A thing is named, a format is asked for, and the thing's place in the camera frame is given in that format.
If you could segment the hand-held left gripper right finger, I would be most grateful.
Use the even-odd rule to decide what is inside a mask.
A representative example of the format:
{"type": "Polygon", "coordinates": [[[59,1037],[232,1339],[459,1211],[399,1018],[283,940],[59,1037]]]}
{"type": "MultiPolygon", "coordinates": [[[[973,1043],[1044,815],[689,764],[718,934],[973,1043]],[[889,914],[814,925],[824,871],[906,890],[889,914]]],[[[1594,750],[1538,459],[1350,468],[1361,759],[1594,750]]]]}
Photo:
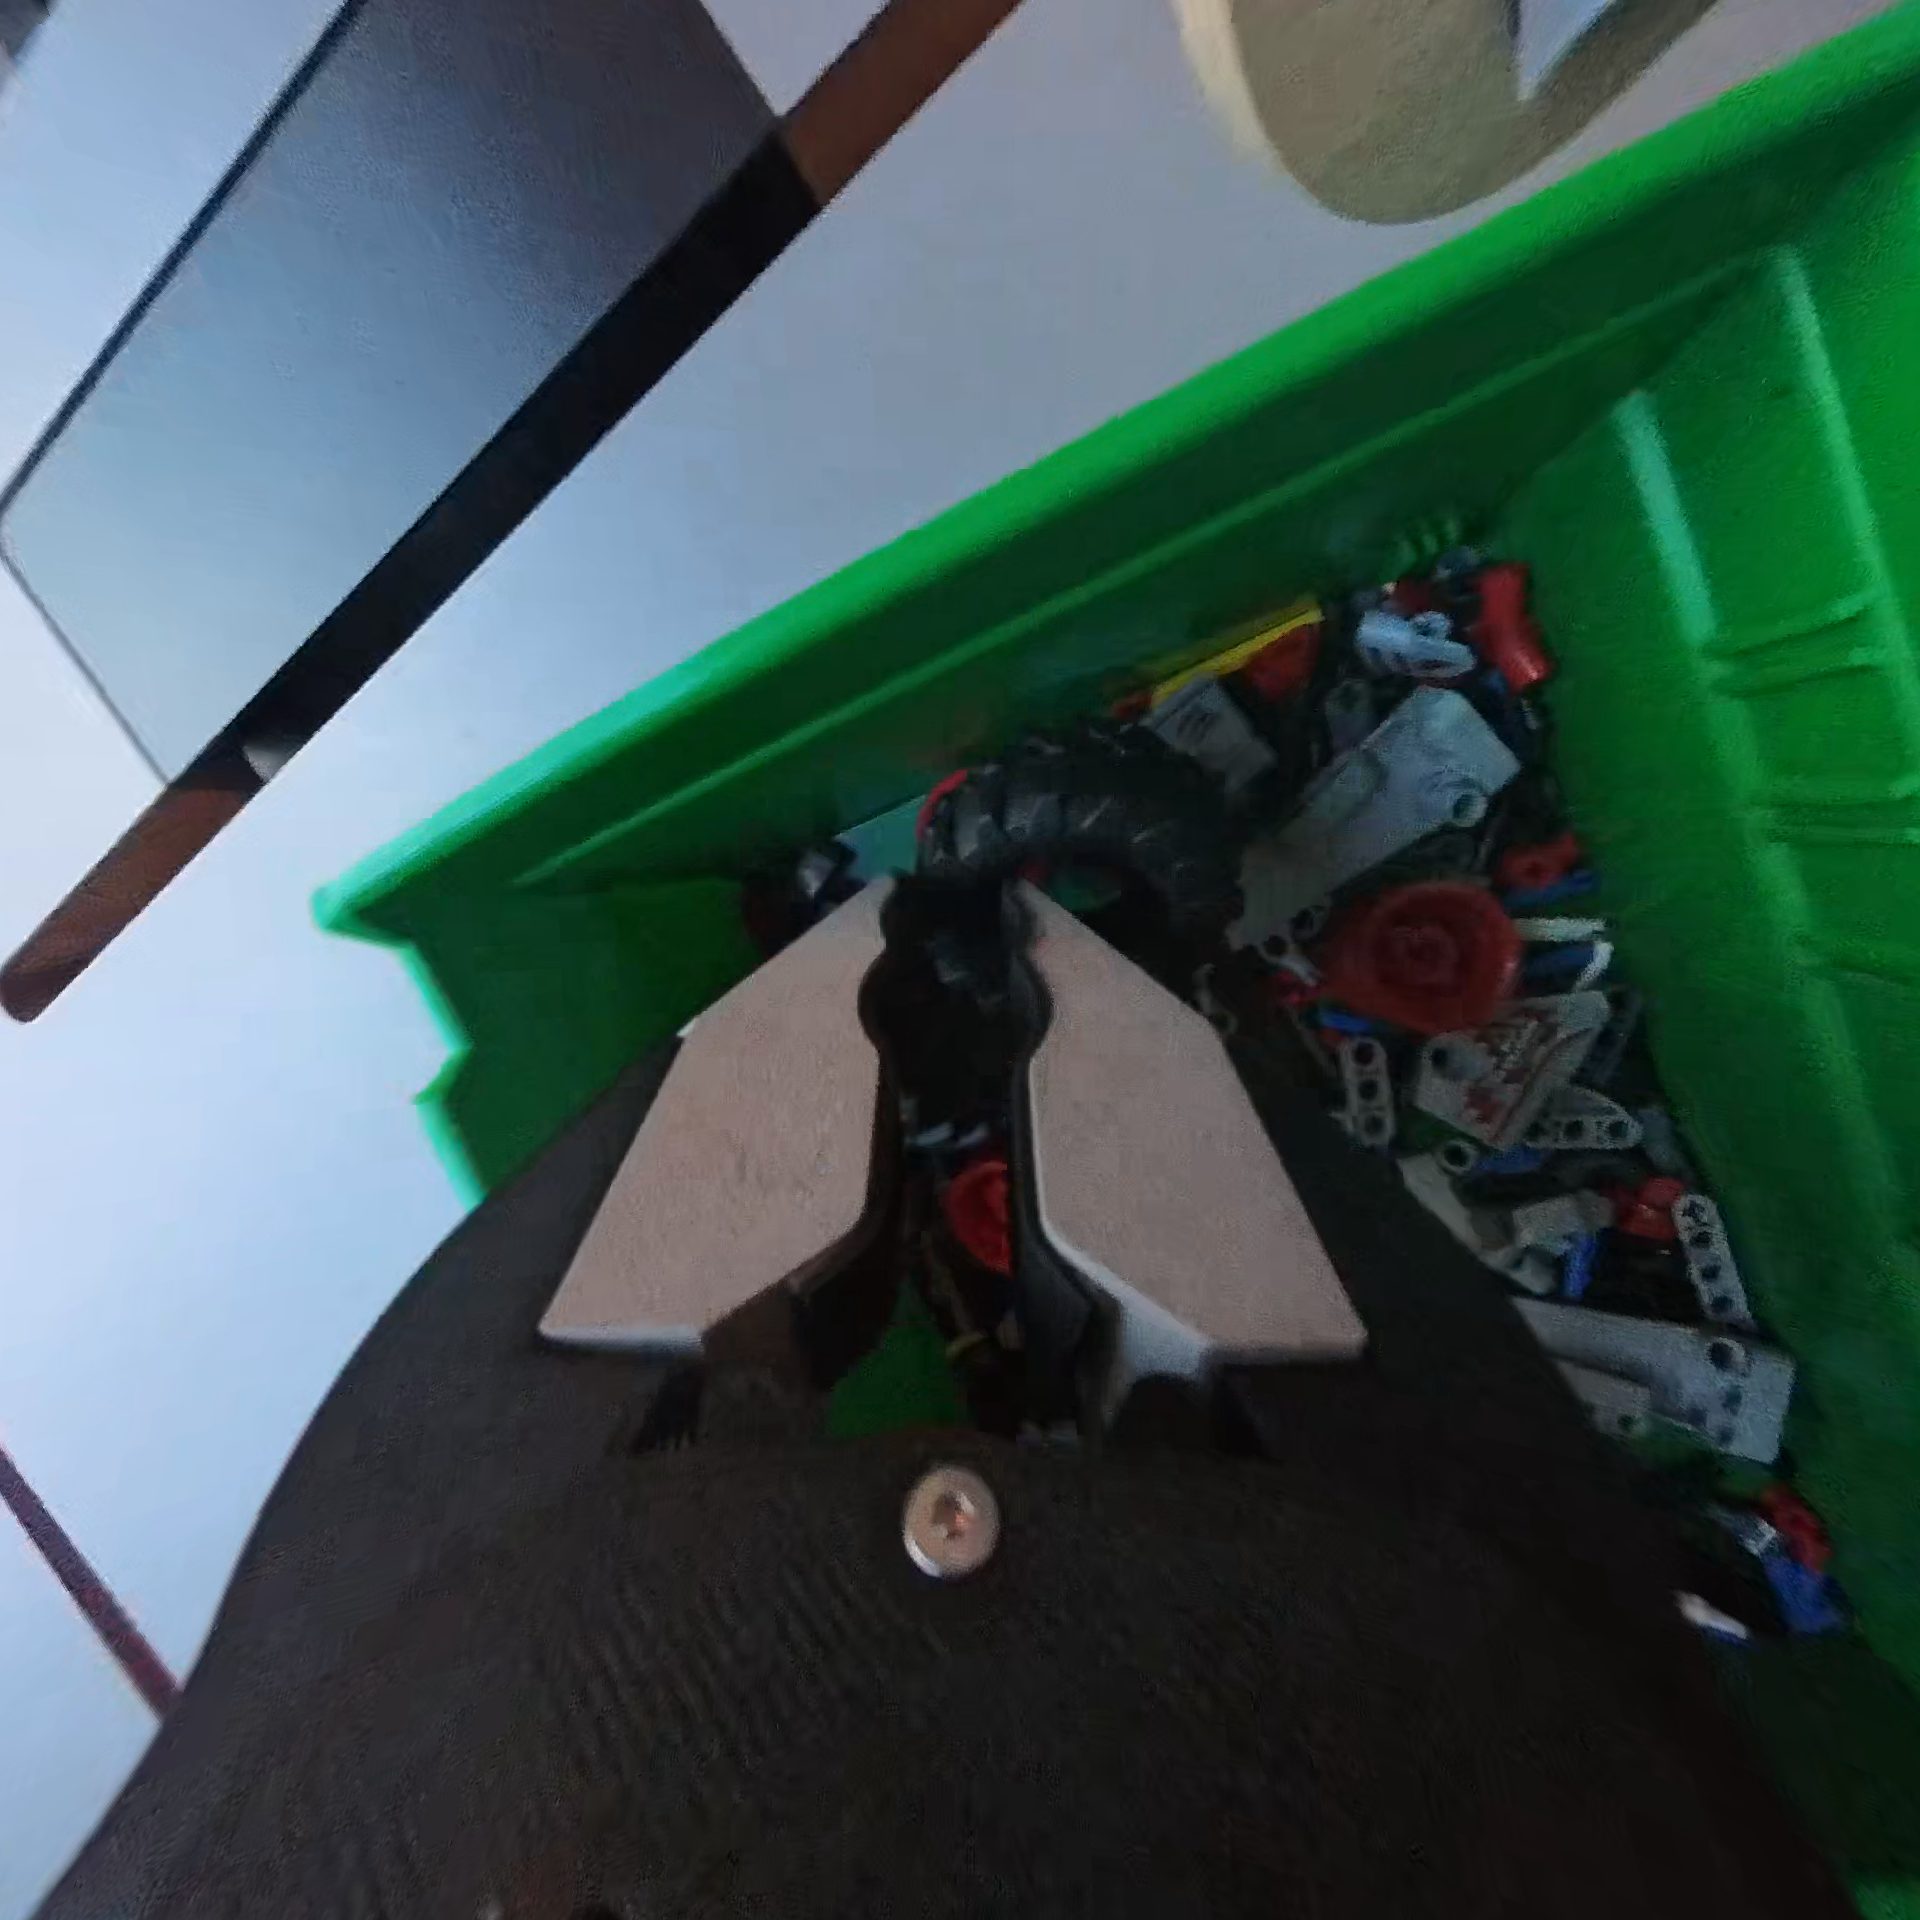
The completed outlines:
{"type": "Polygon", "coordinates": [[[1033,883],[1019,970],[1019,1192],[1076,1421],[1144,1381],[1358,1364],[1364,1319],[1213,1020],[1033,883]]]}

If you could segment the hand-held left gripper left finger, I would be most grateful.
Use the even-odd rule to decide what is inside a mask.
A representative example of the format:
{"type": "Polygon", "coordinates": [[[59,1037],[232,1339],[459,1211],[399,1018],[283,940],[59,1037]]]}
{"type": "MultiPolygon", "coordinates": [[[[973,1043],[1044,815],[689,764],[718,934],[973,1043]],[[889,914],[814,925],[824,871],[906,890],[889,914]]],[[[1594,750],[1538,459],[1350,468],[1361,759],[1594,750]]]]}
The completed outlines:
{"type": "Polygon", "coordinates": [[[543,1342],[801,1353],[806,1300],[883,1217],[891,1092],[862,993],[894,890],[870,883],[683,1030],[543,1342]]]}

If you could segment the black knobbly lego tyre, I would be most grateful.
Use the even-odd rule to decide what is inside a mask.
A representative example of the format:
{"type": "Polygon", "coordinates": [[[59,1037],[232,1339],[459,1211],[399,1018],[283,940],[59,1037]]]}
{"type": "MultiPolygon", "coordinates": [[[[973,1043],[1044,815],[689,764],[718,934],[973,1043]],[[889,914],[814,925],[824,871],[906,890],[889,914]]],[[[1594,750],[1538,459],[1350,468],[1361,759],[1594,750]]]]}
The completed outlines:
{"type": "Polygon", "coordinates": [[[1070,925],[1197,1011],[1240,910],[1240,829],[1223,783],[1140,726],[1031,735],[921,803],[915,865],[887,936],[956,997],[971,1034],[1019,1059],[1061,1001],[1042,977],[1042,908],[1107,890],[1070,925]]]}

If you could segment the pile of lego pieces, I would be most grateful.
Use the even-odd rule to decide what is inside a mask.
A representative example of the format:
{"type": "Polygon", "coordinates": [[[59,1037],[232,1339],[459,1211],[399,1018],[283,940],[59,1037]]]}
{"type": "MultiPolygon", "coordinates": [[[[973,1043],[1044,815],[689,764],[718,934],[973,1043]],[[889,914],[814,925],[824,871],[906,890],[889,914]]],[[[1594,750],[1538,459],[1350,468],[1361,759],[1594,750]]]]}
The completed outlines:
{"type": "MultiPolygon", "coordinates": [[[[1639,993],[1609,983],[1609,928],[1561,925],[1589,875],[1554,766],[1543,699],[1549,680],[1529,570],[1460,550],[1340,603],[1286,606],[1210,658],[1121,686],[1107,709],[1056,714],[1044,726],[1002,726],[991,750],[953,764],[936,785],[1031,735],[1140,726],[1223,783],[1243,861],[1248,843],[1277,828],[1306,785],[1404,699],[1418,689],[1465,696],[1523,759],[1523,775],[1477,828],[1432,829],[1303,910],[1286,934],[1256,948],[1229,936],[1197,983],[1198,1014],[1248,1043],[1286,1041],[1330,1121],[1358,1150],[1391,1164],[1406,1202],[1516,1300],[1737,1327],[1773,1343],[1739,1276],[1715,1189],[1698,1177],[1692,1140],[1660,1104],[1639,1041],[1639,993]],[[1585,995],[1589,1008],[1594,1041],[1523,1144],[1483,1148],[1416,1112],[1408,1089],[1426,1037],[1346,1008],[1316,970],[1340,910],[1406,883],[1473,883],[1497,894],[1523,934],[1523,989],[1512,1001],[1585,995]]],[[[862,865],[852,847],[860,880],[899,886],[909,875],[927,796],[912,808],[906,871],[862,865]]],[[[956,1279],[943,1327],[956,1336],[953,1370],[983,1421],[1074,1417],[1065,1361],[1046,1342],[1065,1324],[1046,1310],[1051,1285],[1038,1279],[1038,1241],[1019,1192],[1023,1058],[1008,1064],[971,1034],[956,997],[909,962],[889,934],[862,1014],[883,1043],[891,1092],[887,1164],[875,1170],[883,1217],[873,1243],[806,1300],[801,1364],[817,1381],[844,1373],[887,1323],[899,1265],[918,1265],[956,1279]],[[1008,1279],[968,1261],[942,1208],[946,1181],[983,1154],[1008,1160],[1014,1189],[1008,1279]]],[[[1673,1496],[1711,1564],[1739,1564],[1741,1605],[1732,1616],[1695,1604],[1711,1635],[1747,1641],[1747,1608],[1757,1608],[1775,1635],[1836,1637],[1854,1626],[1832,1573],[1830,1530],[1777,1460],[1757,1466],[1725,1458],[1669,1426],[1616,1438],[1643,1446],[1650,1432],[1695,1454],[1670,1469],[1673,1496]]]]}

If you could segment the green plastic bin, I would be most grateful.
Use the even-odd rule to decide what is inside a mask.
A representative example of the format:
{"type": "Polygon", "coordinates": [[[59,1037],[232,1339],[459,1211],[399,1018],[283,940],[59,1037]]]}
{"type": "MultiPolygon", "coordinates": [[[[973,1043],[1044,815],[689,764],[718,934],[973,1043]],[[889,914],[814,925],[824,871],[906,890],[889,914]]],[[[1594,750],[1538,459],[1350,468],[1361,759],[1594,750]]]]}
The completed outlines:
{"type": "Polygon", "coordinates": [[[1531,573],[1598,905],[1901,1674],[1791,1682],[1767,1744],[1916,1918],[1916,3],[746,621],[315,910],[413,977],[475,1206],[739,980],[746,862],[1465,538],[1531,573]]]}

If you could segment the small red lego wheel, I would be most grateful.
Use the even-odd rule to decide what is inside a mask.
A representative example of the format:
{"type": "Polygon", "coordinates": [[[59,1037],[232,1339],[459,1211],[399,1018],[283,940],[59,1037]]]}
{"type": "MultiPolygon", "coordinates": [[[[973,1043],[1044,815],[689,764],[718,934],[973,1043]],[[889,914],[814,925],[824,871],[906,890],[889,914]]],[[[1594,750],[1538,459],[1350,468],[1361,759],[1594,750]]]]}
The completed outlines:
{"type": "Polygon", "coordinates": [[[977,1268],[1014,1274],[1014,1189],[1002,1154],[973,1158],[942,1196],[946,1234],[977,1268]]]}

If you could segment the red spoked lego wheel rim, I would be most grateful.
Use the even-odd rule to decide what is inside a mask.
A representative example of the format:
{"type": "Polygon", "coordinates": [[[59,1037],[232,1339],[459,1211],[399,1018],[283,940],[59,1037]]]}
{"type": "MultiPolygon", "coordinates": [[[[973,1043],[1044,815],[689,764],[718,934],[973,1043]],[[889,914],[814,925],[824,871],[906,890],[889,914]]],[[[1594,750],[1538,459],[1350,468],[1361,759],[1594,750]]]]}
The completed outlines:
{"type": "Polygon", "coordinates": [[[1523,989],[1523,934],[1473,883],[1406,883],[1340,910],[1316,970],[1346,1008],[1418,1037],[1491,1024],[1523,989]]]}

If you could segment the white printed lego panel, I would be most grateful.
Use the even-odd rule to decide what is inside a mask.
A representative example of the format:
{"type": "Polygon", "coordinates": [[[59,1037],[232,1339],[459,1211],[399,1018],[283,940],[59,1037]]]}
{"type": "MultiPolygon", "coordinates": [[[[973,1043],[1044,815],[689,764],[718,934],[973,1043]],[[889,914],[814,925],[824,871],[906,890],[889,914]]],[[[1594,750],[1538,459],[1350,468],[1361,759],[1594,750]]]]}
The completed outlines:
{"type": "Polygon", "coordinates": [[[1519,997],[1493,1020],[1430,1037],[1408,1102],[1483,1144],[1512,1148],[1572,1083],[1594,1041],[1585,995],[1519,997]]]}

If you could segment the grey lego block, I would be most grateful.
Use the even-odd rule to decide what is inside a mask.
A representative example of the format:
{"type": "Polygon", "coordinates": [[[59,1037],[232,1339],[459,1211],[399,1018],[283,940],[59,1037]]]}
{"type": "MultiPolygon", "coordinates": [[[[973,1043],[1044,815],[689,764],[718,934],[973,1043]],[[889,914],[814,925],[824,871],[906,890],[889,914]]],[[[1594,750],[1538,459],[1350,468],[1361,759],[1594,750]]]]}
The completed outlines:
{"type": "Polygon", "coordinates": [[[1458,690],[1418,689],[1330,764],[1240,861],[1233,942],[1256,948],[1444,828],[1477,828],[1523,759],[1458,690]]]}

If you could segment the long grey lego beam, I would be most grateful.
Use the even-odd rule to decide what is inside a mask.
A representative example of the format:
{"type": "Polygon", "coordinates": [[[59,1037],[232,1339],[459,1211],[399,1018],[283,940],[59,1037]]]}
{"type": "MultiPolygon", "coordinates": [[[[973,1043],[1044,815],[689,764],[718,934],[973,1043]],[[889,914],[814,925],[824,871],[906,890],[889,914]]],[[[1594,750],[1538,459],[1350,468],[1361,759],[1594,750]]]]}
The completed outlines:
{"type": "Polygon", "coordinates": [[[1757,1466],[1781,1458],[1797,1381],[1781,1348],[1737,1327],[1686,1327],[1573,1302],[1511,1307],[1598,1428],[1639,1434],[1669,1426],[1757,1466]]]}

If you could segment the dark grey flat panel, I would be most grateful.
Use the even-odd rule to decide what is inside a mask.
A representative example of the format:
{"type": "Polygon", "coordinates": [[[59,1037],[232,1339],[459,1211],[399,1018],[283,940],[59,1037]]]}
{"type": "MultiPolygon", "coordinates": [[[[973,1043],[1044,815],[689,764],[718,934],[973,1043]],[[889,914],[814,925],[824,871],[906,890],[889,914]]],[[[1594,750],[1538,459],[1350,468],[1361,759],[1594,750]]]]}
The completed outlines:
{"type": "Polygon", "coordinates": [[[2,490],[157,783],[317,726],[774,134],[707,3],[341,3],[2,490]]]}

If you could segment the beige tape roll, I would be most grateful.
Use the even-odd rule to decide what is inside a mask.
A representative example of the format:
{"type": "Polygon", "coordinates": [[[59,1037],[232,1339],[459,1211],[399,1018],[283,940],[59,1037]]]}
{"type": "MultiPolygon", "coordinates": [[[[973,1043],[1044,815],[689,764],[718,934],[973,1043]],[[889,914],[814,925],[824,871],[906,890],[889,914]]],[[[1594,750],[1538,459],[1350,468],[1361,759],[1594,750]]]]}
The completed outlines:
{"type": "Polygon", "coordinates": [[[1713,3],[1171,3],[1233,149],[1340,220],[1408,226],[1573,143],[1713,3]]]}

